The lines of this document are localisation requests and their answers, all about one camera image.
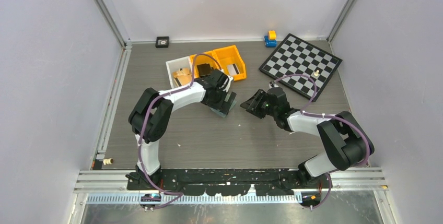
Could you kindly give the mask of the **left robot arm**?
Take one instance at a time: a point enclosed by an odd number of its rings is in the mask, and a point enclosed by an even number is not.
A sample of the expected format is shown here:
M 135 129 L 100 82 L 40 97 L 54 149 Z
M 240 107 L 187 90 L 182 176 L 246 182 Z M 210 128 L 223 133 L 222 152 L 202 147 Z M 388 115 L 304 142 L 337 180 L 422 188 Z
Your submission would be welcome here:
M 230 91 L 233 77 L 220 70 L 170 90 L 147 88 L 129 115 L 129 124 L 138 145 L 137 170 L 140 182 L 149 190 L 160 183 L 159 140 L 167 130 L 171 114 L 185 106 L 201 103 L 221 116 L 227 116 L 235 104 Z

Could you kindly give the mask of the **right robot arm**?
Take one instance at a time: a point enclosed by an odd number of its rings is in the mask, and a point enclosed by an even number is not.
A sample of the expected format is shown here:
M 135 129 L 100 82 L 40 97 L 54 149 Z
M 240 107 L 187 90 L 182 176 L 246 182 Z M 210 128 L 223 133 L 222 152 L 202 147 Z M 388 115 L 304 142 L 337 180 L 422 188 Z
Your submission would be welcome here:
M 271 116 L 285 131 L 307 133 L 321 139 L 324 152 L 298 166 L 297 179 L 304 187 L 313 187 L 326 173 L 366 163 L 375 151 L 350 112 L 313 114 L 292 108 L 280 87 L 268 91 L 259 89 L 240 106 L 260 119 Z

